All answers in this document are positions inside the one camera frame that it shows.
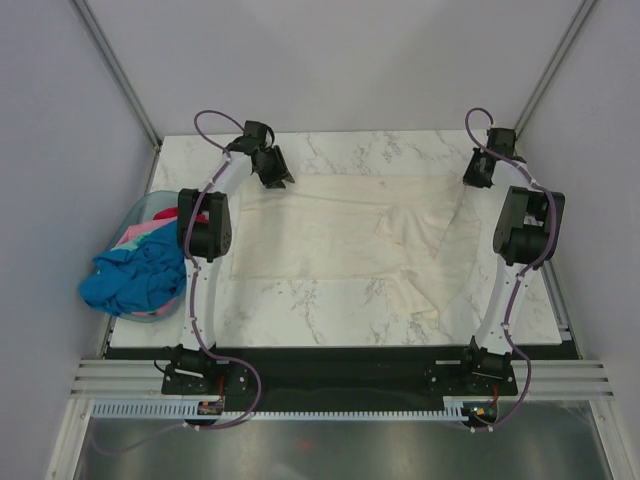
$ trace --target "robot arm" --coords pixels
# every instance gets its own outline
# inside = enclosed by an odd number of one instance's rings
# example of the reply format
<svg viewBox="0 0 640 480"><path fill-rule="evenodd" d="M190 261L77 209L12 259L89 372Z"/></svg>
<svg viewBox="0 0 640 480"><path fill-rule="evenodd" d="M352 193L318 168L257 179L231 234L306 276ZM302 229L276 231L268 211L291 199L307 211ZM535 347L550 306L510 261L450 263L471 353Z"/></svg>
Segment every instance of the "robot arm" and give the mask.
<svg viewBox="0 0 640 480"><path fill-rule="evenodd" d="M267 135L271 135L271 144ZM289 173L282 152L273 144L273 131L263 123L247 121L244 134L227 146L223 153L223 165L215 179L215 192L206 193L197 214L208 214L207 222L196 222L191 232L189 252L194 257L206 259L195 266L185 259L187 271L187 302L185 323L180 343L188 350L199 350L200 345L192 328L193 318L198 319L200 337L211 348L216 343L213 325L215 287L222 265L222 257L231 247L232 229L228 198L242 182L254 172L266 188L285 188L283 181L294 182ZM178 196L178 243L184 248L189 221L193 215L198 190L183 189ZM194 273L198 269L198 281L193 284Z"/></svg>
<svg viewBox="0 0 640 480"><path fill-rule="evenodd" d="M515 166L476 148L463 178L466 185L474 187L509 187L493 237L493 250L498 255L496 281L486 315L468 349L468 370L472 375L504 380L509 375L512 351L504 334L505 320L509 314L508 331L513 334L532 272L520 279L518 276L547 247L551 234L551 208L547 195L531 188L531 176L524 160L514 156L513 130L491 129L487 147L514 160ZM553 192L552 196L556 211L556 232L554 244L545 261L551 259L555 252L557 232L564 210L564 195ZM519 290L512 298L518 281Z"/></svg>

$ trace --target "laundry basket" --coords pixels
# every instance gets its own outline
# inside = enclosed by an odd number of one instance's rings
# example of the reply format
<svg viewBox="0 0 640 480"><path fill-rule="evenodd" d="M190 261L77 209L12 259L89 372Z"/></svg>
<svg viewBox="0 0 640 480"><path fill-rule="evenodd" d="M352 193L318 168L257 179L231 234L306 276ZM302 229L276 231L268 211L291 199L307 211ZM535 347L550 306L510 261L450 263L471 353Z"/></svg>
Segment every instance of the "laundry basket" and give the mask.
<svg viewBox="0 0 640 480"><path fill-rule="evenodd" d="M114 248L118 241L122 238L124 233L127 231L127 228L129 228L131 225L137 225L139 223L151 221L153 220L154 215L156 215L158 212L161 212L162 210L165 210L167 208L177 206L177 192L159 191L148 193L140 200L138 200L138 202L129 211L122 224L120 224L120 227L118 228L116 234L109 242L109 246L107 249L111 250L112 248ZM157 322L158 320L162 320L163 318L167 318L173 315L179 308L184 308L184 297L185 292L183 291L182 294L173 302L171 308L162 313L162 315L141 316L123 313L122 315L120 315L120 318L125 318L127 320L141 323Z"/></svg>

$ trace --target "metal rod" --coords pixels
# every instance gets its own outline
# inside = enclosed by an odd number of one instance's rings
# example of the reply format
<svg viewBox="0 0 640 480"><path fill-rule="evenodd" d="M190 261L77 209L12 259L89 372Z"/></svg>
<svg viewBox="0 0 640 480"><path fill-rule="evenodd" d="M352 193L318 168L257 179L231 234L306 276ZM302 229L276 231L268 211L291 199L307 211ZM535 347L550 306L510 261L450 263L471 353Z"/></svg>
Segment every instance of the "metal rod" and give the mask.
<svg viewBox="0 0 640 480"><path fill-rule="evenodd" d="M115 80L119 90L122 92L122 95L131 108L131 111L137 118L138 123L140 123L140 127L144 130L147 138L154 148L159 149L162 145L160 135L158 135L158 132L151 123L149 115L147 115L146 110L142 106L138 95L131 86L131 82L129 82L127 75L124 73L122 65L120 65L120 62L111 48L106 35L102 31L91 7L89 7L85 0L69 0L69 3L84 24L84 27L93 41L98 54L104 60L109 73L111 73L111 76Z"/></svg>
<svg viewBox="0 0 640 480"><path fill-rule="evenodd" d="M634 461L633 447L620 422L617 402L591 402L591 412L598 429L611 475L614 480L640 478Z"/></svg>
<svg viewBox="0 0 640 480"><path fill-rule="evenodd" d="M518 120L516 121L514 129L516 131L517 137L520 137L522 131L527 126L527 123L531 119L533 111L535 110L538 103L540 102L540 99L549 87L549 84L553 80L558 69L562 65L567 52L582 30L582 27L584 26L586 20L589 18L596 3L598 3L598 0L583 0L580 3L578 10L573 15L569 26L562 35L558 46L554 50L553 55L551 55L551 59L547 63L547 66L542 72L538 83L533 89L533 92L529 96L527 103L525 104L522 112L520 113L520 116L518 117Z"/></svg>

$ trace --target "metal frame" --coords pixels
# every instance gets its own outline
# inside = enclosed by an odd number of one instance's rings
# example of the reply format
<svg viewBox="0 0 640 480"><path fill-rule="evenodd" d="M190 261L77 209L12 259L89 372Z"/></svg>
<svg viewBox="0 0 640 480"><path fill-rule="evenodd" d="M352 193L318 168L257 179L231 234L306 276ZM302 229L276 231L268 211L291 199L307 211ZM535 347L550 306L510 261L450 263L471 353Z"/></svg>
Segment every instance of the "metal frame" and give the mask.
<svg viewBox="0 0 640 480"><path fill-rule="evenodd" d="M67 410L45 476L47 480L74 478L92 411L93 400L91 399L72 399L67 403Z"/></svg>
<svg viewBox="0 0 640 480"><path fill-rule="evenodd" d="M102 27L100 27L100 23L98 23L98 19L93 13L93 10L86 0L69 0L69 3L83 23L97 53L104 61L111 77L116 82L118 89L138 120L140 127L144 130L149 142L151 142L151 145L156 149L156 152L159 152L160 147L162 146L162 139L156 128L153 126L153 123L151 123L151 119L133 89L122 65L120 65L118 57L116 57L113 52L113 49L111 48L106 35L102 31Z"/></svg>
<svg viewBox="0 0 640 480"><path fill-rule="evenodd" d="M162 368L165 362L158 362ZM533 360L533 377L526 401L611 401L613 391L601 362L596 360ZM512 362L516 380L524 382L525 362ZM215 400L211 396L162 395L163 375L146 360L83 360L71 390L71 399ZM486 400L485 397L446 397L450 401Z"/></svg>
<svg viewBox="0 0 640 480"><path fill-rule="evenodd" d="M122 66L114 54L102 31L95 14L86 0L69 0L84 23L86 30L101 55L123 97L138 119L149 141L155 147L156 155L147 191L155 171L162 145L159 134L149 119L135 90L129 82ZM583 29L598 0L583 0L564 32L551 59L546 65L532 94L528 98L515 125L518 136L527 126L536 106L549 87L552 79L566 58L566 55ZM542 269L549 292L558 328L563 341L572 339L569 315L562 298L557 275L550 262ZM102 356L108 345L112 320L107 325L104 340L99 348ZM526 375L524 362L513 362L516 380L522 382ZM615 480L640 479L634 464L634 455L620 421L617 403L609 385L606 371L599 361L592 360L534 360L533 379L526 401L589 401L598 433L600 435L611 472ZM87 434L88 422L92 415L118 418L149 418L149 415L168 415L178 412L182 415L186 408L193 409L193 402L209 400L210 397L170 397L160 393L162 375L149 361L130 360L86 360L82 361L73 385L62 428L56 442L47 479L71 479L74 476L81 455L82 444ZM459 402L482 400L471 397L445 398L446 408L455 411ZM289 418L286 412L258 414L265 419ZM408 412L407 415L385 415L384 412L356 412L354 415L339 415L326 412L322 415L298 415L294 419L373 419L373 420L421 420L429 417L429 412Z"/></svg>
<svg viewBox="0 0 640 480"><path fill-rule="evenodd" d="M571 18L571 22L569 23L569 26L565 30L564 34L562 35L562 38L560 39L560 42L558 43L558 45L556 46L556 49L551 55L551 58L549 59L549 62L544 68L542 75L538 79L538 82L536 83L536 86L534 87L533 92L531 92L531 95L527 99L527 103L525 103L525 106L522 109L522 112L520 112L520 115L518 116L518 120L516 120L514 129L516 131L516 136L518 138L520 138L522 131L525 129L525 127L527 126L527 123L531 119L531 115L533 114L534 110L538 106L540 99L542 98L544 93L547 91L547 88L551 84L551 81L553 80L560 66L564 62L564 59L566 58L567 53L569 52L569 49L571 48L574 41L582 31L582 28L584 27L587 19L591 15L591 12L593 11L593 8L597 3L598 3L598 0L582 0L582 2L580 3L580 6L576 10L576 13L573 14L573 17Z"/></svg>

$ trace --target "floor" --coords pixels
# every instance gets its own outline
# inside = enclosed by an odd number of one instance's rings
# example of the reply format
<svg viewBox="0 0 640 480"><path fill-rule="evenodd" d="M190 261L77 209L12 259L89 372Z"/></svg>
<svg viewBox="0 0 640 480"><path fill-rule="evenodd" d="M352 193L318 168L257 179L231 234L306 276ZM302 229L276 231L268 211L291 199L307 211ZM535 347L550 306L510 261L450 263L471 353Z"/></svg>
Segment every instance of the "floor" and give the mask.
<svg viewBox="0 0 640 480"><path fill-rule="evenodd" d="M96 442L112 449L166 424L92 420ZM435 422L264 420L219 433L179 429L124 455L88 450L81 464L91 480L611 478L586 403L525 404L494 433Z"/></svg>

